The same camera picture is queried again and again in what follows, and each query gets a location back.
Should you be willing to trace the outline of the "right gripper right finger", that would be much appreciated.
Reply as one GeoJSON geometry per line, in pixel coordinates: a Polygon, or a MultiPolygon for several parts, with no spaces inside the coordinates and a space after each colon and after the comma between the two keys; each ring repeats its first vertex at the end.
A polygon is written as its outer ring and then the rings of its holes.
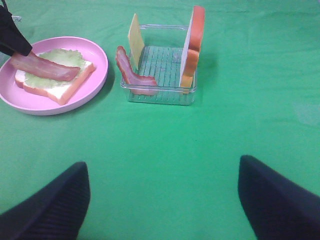
{"type": "Polygon", "coordinates": [[[257,158],[239,162],[238,196],[259,240],[318,240],[320,198],[257,158]]]}

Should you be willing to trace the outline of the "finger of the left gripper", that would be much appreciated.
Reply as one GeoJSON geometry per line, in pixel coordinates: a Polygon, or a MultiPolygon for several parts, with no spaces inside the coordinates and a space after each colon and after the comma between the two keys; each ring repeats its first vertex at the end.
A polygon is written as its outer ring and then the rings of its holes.
{"type": "Polygon", "coordinates": [[[0,51],[8,56],[18,53],[28,56],[33,47],[15,25],[12,14],[0,6],[0,51]]]}

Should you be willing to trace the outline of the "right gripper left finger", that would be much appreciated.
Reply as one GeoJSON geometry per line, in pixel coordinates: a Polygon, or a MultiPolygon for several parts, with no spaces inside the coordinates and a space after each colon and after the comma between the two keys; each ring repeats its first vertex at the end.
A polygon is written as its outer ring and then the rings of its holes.
{"type": "Polygon", "coordinates": [[[0,215],[2,240],[75,240],[90,203],[87,164],[76,162],[0,215]]]}

